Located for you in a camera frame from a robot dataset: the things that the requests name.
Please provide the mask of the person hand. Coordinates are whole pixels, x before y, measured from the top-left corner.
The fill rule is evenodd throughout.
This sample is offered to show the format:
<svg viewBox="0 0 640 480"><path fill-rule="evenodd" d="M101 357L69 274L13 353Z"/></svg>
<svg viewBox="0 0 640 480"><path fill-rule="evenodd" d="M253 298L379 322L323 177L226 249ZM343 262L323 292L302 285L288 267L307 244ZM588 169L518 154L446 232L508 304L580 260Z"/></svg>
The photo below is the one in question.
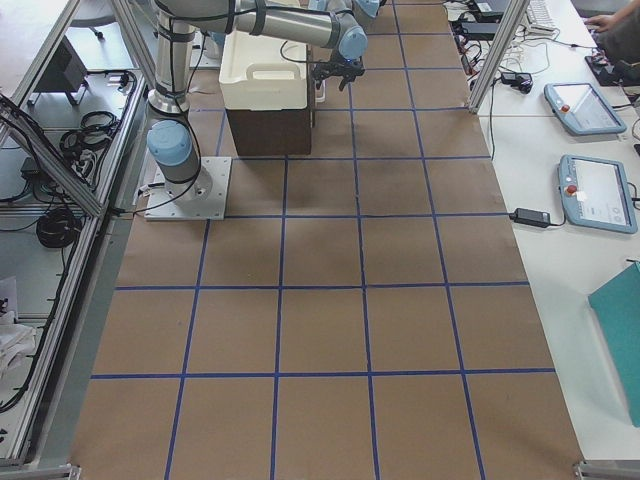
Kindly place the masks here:
<svg viewBox="0 0 640 480"><path fill-rule="evenodd" d="M584 20L584 25L592 31L605 32L610 30L617 20L614 14L611 15L596 15Z"/></svg>

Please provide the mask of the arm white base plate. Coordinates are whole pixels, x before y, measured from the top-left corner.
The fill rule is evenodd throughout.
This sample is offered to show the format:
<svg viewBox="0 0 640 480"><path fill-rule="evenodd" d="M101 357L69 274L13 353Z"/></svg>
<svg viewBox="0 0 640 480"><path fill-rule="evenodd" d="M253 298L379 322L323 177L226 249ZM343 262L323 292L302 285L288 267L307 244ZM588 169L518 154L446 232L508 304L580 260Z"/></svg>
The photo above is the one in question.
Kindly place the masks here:
<svg viewBox="0 0 640 480"><path fill-rule="evenodd" d="M148 220L223 220L231 167L231 157L206 156L197 180L187 189L189 183L166 183L157 166L153 182L161 186L149 190L144 217Z"/></svg>

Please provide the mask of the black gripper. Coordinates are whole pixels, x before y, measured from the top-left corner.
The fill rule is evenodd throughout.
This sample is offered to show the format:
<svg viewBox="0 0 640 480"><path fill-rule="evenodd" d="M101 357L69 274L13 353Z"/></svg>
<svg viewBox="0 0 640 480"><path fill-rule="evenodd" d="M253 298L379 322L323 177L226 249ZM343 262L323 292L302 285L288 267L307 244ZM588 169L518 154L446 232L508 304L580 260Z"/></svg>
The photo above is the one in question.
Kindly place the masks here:
<svg viewBox="0 0 640 480"><path fill-rule="evenodd" d="M365 73L365 68L360 60L343 61L319 61L313 67L313 80L317 89L323 81L330 77L340 77L339 91L354 82Z"/></svg>

